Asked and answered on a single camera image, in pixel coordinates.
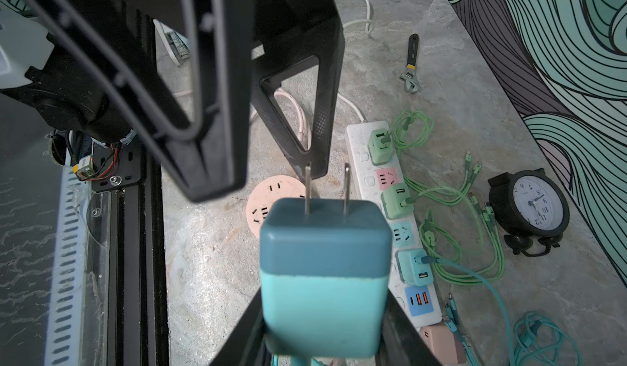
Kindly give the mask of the white power strip coloured sockets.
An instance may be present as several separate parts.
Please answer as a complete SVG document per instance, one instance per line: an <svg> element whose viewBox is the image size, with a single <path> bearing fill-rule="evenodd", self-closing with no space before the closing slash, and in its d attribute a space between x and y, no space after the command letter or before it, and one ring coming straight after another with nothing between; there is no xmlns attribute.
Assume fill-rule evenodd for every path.
<svg viewBox="0 0 627 366"><path fill-rule="evenodd" d="M342 94L361 122L346 128L346 143L360 199L375 203L391 230L389 288L412 325L420 330L442 321L434 274L421 261L426 255L419 236L414 205L403 181L392 129L385 121L367 122L359 108Z"/></svg>

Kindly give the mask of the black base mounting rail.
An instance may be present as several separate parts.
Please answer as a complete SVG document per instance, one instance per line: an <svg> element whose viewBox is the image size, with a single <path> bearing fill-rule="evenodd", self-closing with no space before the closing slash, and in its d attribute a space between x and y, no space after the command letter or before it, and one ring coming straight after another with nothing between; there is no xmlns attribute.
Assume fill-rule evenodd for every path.
<svg viewBox="0 0 627 366"><path fill-rule="evenodd" d="M161 169L135 140L114 158L98 148L96 158L114 164L91 183L88 230L91 290L95 297L95 365L170 363Z"/></svg>

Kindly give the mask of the teal stapler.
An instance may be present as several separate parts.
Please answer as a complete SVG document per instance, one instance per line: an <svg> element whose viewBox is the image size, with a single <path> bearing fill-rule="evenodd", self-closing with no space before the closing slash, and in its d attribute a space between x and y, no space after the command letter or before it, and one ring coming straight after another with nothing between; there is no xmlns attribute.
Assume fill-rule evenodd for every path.
<svg viewBox="0 0 627 366"><path fill-rule="evenodd" d="M168 56L175 66L181 67L189 58L189 40L158 19L154 19L153 24Z"/></svg>

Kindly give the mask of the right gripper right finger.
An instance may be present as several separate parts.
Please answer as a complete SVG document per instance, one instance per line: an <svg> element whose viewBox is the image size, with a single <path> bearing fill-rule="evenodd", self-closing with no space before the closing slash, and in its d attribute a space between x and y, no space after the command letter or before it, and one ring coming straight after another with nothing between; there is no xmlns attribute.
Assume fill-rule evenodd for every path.
<svg viewBox="0 0 627 366"><path fill-rule="evenodd" d="M387 293L377 352L377 366L386 365L441 365L390 290Z"/></svg>

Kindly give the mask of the light green charger plug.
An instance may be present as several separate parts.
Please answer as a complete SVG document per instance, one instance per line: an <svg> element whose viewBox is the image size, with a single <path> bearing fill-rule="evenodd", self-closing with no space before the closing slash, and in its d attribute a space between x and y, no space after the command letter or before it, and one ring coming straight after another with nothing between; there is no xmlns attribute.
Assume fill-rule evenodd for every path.
<svg viewBox="0 0 627 366"><path fill-rule="evenodd" d="M410 127L419 121L421 132L412 140L408 139ZM423 111L403 111L393 122L390 129L376 129L368 140L368 150L374 165L390 162L393 153L400 154L403 150L424 145L432 130L434 121Z"/></svg>

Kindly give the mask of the black pressure gauge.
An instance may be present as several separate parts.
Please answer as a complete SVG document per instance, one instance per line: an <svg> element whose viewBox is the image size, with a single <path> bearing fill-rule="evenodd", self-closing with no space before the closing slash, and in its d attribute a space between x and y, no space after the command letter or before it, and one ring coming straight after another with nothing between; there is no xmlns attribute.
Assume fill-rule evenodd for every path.
<svg viewBox="0 0 627 366"><path fill-rule="evenodd" d="M570 209L565 195L543 168L502 173L488 184L489 205L515 255L539 258L560 246L570 223Z"/></svg>

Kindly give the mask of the black adjustable wrench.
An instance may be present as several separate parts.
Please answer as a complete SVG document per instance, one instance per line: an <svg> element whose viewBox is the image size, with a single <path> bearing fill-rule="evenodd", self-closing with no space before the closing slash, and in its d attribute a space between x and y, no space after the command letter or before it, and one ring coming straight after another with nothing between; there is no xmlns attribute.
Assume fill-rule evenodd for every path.
<svg viewBox="0 0 627 366"><path fill-rule="evenodd" d="M406 93L413 94L419 91L420 83L416 78L416 62L419 51L419 35L414 33L408 39L407 66L405 72L400 75L399 80L403 83Z"/></svg>

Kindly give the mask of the pink charger plug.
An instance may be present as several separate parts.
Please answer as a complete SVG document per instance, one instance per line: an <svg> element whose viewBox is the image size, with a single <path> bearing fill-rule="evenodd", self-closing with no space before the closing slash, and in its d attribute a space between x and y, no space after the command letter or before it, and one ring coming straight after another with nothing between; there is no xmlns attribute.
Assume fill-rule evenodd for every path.
<svg viewBox="0 0 627 366"><path fill-rule="evenodd" d="M467 362L463 345L444 322L422 327L420 336L441 364L461 365Z"/></svg>

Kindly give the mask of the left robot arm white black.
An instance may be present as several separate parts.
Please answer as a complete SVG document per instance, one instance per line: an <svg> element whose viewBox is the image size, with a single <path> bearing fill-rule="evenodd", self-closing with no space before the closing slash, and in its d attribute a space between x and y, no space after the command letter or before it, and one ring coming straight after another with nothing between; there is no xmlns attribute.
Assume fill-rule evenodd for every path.
<svg viewBox="0 0 627 366"><path fill-rule="evenodd" d="M328 171L345 38L335 0L21 0L23 80L56 129L130 132L183 194L244 187L255 109L298 177Z"/></svg>

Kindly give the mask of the teal charger plug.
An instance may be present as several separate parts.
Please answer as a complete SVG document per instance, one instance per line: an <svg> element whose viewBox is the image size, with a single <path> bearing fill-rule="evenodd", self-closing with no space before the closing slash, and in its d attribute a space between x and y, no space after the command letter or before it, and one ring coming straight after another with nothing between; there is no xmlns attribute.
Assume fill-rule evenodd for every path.
<svg viewBox="0 0 627 366"><path fill-rule="evenodd" d="M444 258L429 256L423 249L405 249L397 253L398 270L408 275L406 284L411 288L425 287L433 282L432 269L450 266L462 271L471 279L471 284L485 286L493 295L506 326L506 343L510 365L527 365L535 361L542 365L559 365L561 351L569 344L575 353L575 365L583 364L581 351L567 333L548 317L529 311L515 324L510 322L509 312L501 295L491 281L476 271Z"/></svg>
<svg viewBox="0 0 627 366"><path fill-rule="evenodd" d="M282 198L260 235L266 346L292 364L367 359L380 347L392 231L368 200Z"/></svg>

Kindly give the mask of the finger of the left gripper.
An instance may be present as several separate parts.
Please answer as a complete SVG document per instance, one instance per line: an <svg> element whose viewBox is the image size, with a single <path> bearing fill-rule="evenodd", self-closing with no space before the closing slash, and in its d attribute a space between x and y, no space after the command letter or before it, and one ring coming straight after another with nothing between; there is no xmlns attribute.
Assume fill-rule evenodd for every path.
<svg viewBox="0 0 627 366"><path fill-rule="evenodd" d="M251 102L300 179L328 172L337 91L345 50L335 0L255 0ZM274 93L281 83L317 67L311 145L303 147Z"/></svg>
<svg viewBox="0 0 627 366"><path fill-rule="evenodd" d="M248 161L248 91L230 80L251 62L249 36L223 17L225 0L180 0L192 47L194 113L188 116L111 0L25 0L103 88L185 197L242 188Z"/></svg>

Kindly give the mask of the pink round socket with cable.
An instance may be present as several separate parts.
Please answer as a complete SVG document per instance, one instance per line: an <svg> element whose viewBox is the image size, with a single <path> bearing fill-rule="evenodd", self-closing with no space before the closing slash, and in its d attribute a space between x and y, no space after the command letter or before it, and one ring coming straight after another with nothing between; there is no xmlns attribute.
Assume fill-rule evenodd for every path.
<svg viewBox="0 0 627 366"><path fill-rule="evenodd" d="M224 241L235 235L257 239L274 203L304 198L305 185L253 105L248 111L248 172L245 185L222 198L194 204L176 191L165 190L166 224L177 231Z"/></svg>

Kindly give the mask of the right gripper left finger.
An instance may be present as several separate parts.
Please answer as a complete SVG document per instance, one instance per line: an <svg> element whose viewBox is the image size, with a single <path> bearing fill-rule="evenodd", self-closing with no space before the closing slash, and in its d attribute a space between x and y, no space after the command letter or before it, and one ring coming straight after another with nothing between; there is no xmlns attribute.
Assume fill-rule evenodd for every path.
<svg viewBox="0 0 627 366"><path fill-rule="evenodd" d="M258 289L210 366L262 366L266 364L265 322L261 290Z"/></svg>

